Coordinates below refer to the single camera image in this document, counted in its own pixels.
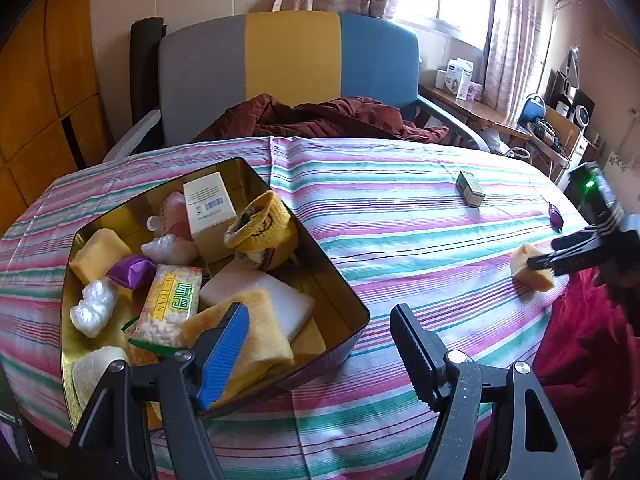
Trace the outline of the purple item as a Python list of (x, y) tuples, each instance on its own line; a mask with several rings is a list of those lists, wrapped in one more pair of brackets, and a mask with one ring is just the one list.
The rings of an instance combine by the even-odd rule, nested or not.
[(548, 216), (550, 226), (555, 233), (563, 231), (564, 220), (557, 206), (552, 203), (548, 203)]
[(137, 290), (152, 283), (156, 269), (149, 258), (134, 254), (114, 263), (106, 276), (119, 286)]

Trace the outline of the cream cloth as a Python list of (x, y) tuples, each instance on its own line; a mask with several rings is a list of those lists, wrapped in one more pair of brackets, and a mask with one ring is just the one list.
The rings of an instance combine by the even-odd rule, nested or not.
[(129, 362), (126, 352), (119, 347), (106, 346), (87, 353), (75, 361), (72, 378), (81, 408), (85, 408), (102, 375), (114, 361)]

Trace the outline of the green tea box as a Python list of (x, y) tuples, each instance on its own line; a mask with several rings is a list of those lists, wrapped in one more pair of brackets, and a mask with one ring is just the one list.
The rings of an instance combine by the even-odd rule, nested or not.
[(469, 207), (477, 208), (485, 200), (486, 194), (480, 185), (480, 181), (469, 171), (459, 172), (456, 180), (456, 188), (462, 200)]

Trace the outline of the rice cracker snack packet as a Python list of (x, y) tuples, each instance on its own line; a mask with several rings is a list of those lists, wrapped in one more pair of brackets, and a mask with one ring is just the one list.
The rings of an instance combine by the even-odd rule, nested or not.
[(200, 268), (160, 264), (128, 342), (157, 356), (182, 348), (182, 326), (198, 313), (201, 284)]

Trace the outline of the yellow sponge cloth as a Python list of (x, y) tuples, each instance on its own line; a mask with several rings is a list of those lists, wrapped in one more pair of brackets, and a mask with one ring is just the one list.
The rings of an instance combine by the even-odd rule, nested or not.
[(247, 307), (250, 324), (240, 354), (217, 404), (230, 401), (239, 392), (258, 382), (271, 367), (294, 363), (291, 344), (277, 320), (269, 292), (264, 288), (243, 290), (194, 315), (182, 326), (182, 344), (192, 347), (201, 333), (218, 325), (235, 302)]

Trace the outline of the yellow sponge block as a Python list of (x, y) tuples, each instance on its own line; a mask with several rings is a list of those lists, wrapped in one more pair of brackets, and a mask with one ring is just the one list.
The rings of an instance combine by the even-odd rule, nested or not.
[(104, 278), (114, 264), (131, 255), (131, 249), (115, 231), (99, 229), (70, 260), (70, 268), (82, 284), (88, 285)]

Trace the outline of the pink hair roller clip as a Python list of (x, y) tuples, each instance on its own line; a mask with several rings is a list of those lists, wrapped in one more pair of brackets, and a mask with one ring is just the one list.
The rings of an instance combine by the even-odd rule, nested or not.
[(184, 195), (171, 192), (160, 205), (160, 212), (146, 219), (146, 228), (155, 237), (171, 234), (183, 240), (192, 240)]

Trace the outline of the yellow knitted smiley pouch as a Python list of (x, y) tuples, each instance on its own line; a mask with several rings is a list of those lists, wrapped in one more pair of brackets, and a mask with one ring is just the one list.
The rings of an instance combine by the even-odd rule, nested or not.
[(224, 233), (224, 244), (253, 269), (277, 269), (294, 256), (298, 232), (292, 214), (279, 195), (256, 197)]

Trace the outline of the beige cosmetic box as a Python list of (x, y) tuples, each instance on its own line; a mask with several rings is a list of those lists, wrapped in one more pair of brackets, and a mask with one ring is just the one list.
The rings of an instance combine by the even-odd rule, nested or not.
[(224, 234), (236, 220), (235, 209), (219, 172), (183, 185), (189, 229), (200, 256), (213, 263), (232, 254)]

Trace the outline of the red pink blanket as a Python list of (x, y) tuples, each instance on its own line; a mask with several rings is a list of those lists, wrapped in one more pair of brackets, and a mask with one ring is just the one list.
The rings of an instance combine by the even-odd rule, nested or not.
[(589, 269), (570, 276), (533, 362), (581, 471), (612, 450), (639, 368), (625, 313), (597, 275)]

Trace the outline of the cluttered shelf unit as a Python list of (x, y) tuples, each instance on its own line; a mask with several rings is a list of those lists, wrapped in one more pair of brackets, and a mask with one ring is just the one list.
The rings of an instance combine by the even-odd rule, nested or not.
[(546, 121), (562, 144), (564, 162), (536, 165), (561, 188), (580, 162), (598, 162), (620, 188), (639, 177), (639, 57), (621, 47), (583, 53), (579, 86), (562, 91), (557, 70), (548, 79)]

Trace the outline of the blue bag on shelf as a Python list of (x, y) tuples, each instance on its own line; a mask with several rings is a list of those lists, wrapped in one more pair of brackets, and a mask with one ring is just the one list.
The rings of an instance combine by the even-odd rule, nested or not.
[(544, 116), (546, 116), (544, 98), (538, 93), (532, 93), (524, 101), (518, 124), (526, 126), (530, 122), (536, 122), (537, 119), (544, 119)]

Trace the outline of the striped pink green bedsheet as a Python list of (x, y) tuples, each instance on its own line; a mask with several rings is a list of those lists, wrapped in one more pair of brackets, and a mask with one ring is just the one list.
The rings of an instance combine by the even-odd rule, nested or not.
[[(530, 359), (556, 292), (514, 283), (509, 260), (584, 219), (537, 168), (437, 144), (253, 138), (186, 144), (106, 162), (54, 181), (1, 241), (1, 362), (24, 415), (70, 440), (60, 326), (75, 232), (153, 185), (242, 157), (311, 232), (370, 311), (345, 363), (313, 382), (213, 420), (231, 479), (403, 479), (420, 462), (434, 416), (414, 394), (388, 329), (408, 304), (450, 348), (506, 366)], [(469, 207), (460, 171), (486, 197)]]

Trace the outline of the wooden side desk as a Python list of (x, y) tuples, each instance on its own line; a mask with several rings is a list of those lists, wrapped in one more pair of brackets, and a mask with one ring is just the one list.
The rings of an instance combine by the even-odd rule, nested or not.
[(445, 90), (432, 87), (419, 86), (419, 93), (425, 99), (428, 99), (441, 107), (450, 110), (451, 113), (461, 115), (467, 119), (472, 125), (481, 129), (494, 129), (498, 133), (513, 136), (514, 138), (528, 141), (530, 133), (526, 129), (522, 129), (518, 124), (512, 124), (506, 120), (506, 116), (497, 112), (486, 104), (477, 101), (457, 100), (452, 94)]

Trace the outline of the white boxes on desk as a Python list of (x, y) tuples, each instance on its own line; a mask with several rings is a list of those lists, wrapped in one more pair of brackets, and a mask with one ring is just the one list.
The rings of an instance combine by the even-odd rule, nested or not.
[(483, 86), (472, 81), (474, 64), (464, 58), (452, 58), (444, 70), (438, 70), (434, 87), (446, 91), (457, 100), (478, 101)]

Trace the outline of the dark red jacket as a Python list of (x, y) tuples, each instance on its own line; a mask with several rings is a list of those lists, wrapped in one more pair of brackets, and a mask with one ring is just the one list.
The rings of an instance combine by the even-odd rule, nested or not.
[(357, 138), (431, 144), (445, 139), (448, 133), (445, 126), (420, 128), (402, 118), (397, 107), (364, 96), (290, 107), (263, 93), (228, 108), (194, 140), (299, 136), (304, 139)]

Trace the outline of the wooden wardrobe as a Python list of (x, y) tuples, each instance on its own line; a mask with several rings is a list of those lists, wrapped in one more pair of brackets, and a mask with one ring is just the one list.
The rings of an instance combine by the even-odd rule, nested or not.
[(90, 0), (34, 0), (1, 49), (1, 227), (114, 139), (94, 66)]

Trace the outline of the grey yellow blue chair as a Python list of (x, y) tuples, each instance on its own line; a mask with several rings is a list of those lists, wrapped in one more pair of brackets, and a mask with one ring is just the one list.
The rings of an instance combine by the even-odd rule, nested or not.
[(486, 151), (458, 118), (420, 96), (416, 35), (379, 18), (318, 11), (258, 12), (214, 18), (152, 42), (143, 62), (158, 101), (111, 148), (107, 160), (141, 148), (155, 127), (160, 145), (191, 141), (233, 105), (262, 93), (295, 106), (366, 96), (424, 112), (450, 134)]

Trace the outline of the black rolled mat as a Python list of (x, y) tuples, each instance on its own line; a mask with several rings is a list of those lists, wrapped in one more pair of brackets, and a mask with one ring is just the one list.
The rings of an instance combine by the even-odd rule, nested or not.
[(165, 21), (158, 16), (142, 18), (130, 27), (129, 88), (134, 125), (160, 106), (160, 42), (165, 35)]

